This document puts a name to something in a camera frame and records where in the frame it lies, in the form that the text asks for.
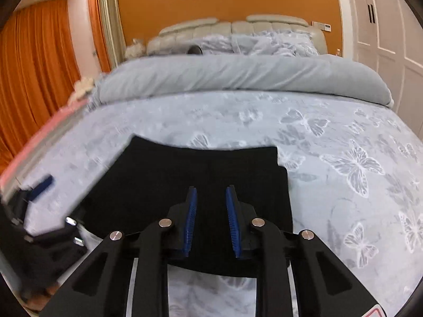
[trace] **orange curtain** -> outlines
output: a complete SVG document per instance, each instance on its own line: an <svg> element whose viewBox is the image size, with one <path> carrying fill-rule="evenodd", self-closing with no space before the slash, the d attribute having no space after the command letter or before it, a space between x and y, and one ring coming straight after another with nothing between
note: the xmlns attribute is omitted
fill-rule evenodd
<svg viewBox="0 0 423 317"><path fill-rule="evenodd" d="M15 12L0 33L0 173L80 79L67 0Z"/></svg>
<svg viewBox="0 0 423 317"><path fill-rule="evenodd" d="M88 9L90 11L91 29L100 67L104 73L109 73L111 71L111 66L109 56L107 55L106 41L104 39L103 26L100 19L99 0L88 0Z"/></svg>

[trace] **plush toy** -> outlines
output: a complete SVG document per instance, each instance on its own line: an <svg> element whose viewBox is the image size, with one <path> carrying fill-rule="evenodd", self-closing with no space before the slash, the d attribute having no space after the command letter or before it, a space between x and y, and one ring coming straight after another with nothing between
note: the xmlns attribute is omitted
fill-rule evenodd
<svg viewBox="0 0 423 317"><path fill-rule="evenodd" d="M87 93L91 92L94 88L94 79L83 77L79 81L76 81L73 84L73 89L75 90L68 100L68 105L73 103L74 101L81 100L86 96Z"/></svg>
<svg viewBox="0 0 423 317"><path fill-rule="evenodd" d="M141 39L133 39L133 45L127 46L125 51L125 59L136 59L145 56L145 46Z"/></svg>

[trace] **metal screw head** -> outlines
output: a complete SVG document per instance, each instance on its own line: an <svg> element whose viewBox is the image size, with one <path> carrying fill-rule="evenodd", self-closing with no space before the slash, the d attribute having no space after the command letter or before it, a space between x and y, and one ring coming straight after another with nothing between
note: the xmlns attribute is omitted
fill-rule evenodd
<svg viewBox="0 0 423 317"><path fill-rule="evenodd" d="M121 239L121 238L122 238L122 236L123 236L122 232L120 232L120 231L113 231L113 232L110 234L110 239L111 239L112 241L117 241L117 240Z"/></svg>
<svg viewBox="0 0 423 317"><path fill-rule="evenodd" d="M261 218L254 218L251 221L251 224L253 224L254 226L263 226L265 224L265 221Z"/></svg>
<svg viewBox="0 0 423 317"><path fill-rule="evenodd" d="M169 218L160 219L159 225L162 228L168 228L169 226L172 225L172 221Z"/></svg>
<svg viewBox="0 0 423 317"><path fill-rule="evenodd" d="M78 237L74 237L74 238L73 238L73 243L75 243L75 244L79 245L80 247L83 247L83 246L84 246L84 241L83 241L83 240L81 240L81 239L80 239L80 238L78 238Z"/></svg>
<svg viewBox="0 0 423 317"><path fill-rule="evenodd" d="M66 217L66 223L71 224L72 226L77 225L77 221L72 219L71 217Z"/></svg>
<svg viewBox="0 0 423 317"><path fill-rule="evenodd" d="M31 236L24 236L24 240L26 240L28 243L33 243L34 239Z"/></svg>
<svg viewBox="0 0 423 317"><path fill-rule="evenodd" d="M301 232L301 236L306 240L312 240L314 238L314 233L310 230L304 230L303 232Z"/></svg>

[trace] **upholstered headboard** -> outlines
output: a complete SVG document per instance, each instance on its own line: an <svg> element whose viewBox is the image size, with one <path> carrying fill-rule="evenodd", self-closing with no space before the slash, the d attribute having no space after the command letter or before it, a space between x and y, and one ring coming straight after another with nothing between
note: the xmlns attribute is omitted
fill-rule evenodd
<svg viewBox="0 0 423 317"><path fill-rule="evenodd" d="M222 21L217 18L197 19L172 25L162 29L159 35L149 41L147 54L169 48L179 42L207 35L245 34L251 35L261 31L305 31L311 36L311 41L319 54L327 54L326 40L323 32L309 26L304 19L286 15L250 15L246 21Z"/></svg>

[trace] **wardrobe door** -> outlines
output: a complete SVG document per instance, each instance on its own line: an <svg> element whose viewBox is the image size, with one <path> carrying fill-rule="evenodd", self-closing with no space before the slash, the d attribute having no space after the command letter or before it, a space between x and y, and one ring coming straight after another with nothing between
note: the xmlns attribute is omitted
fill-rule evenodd
<svg viewBox="0 0 423 317"><path fill-rule="evenodd" d="M404 0L398 0L403 18L403 87L398 115L423 138L423 28Z"/></svg>
<svg viewBox="0 0 423 317"><path fill-rule="evenodd" d="M376 71L385 81L399 108L403 85L404 30L398 0L374 0L377 27Z"/></svg>
<svg viewBox="0 0 423 317"><path fill-rule="evenodd" d="M416 133L423 122L423 29L404 0L374 0L376 71L391 90L394 111Z"/></svg>
<svg viewBox="0 0 423 317"><path fill-rule="evenodd" d="M373 0L351 0L354 23L354 59L376 70L376 24L373 23Z"/></svg>

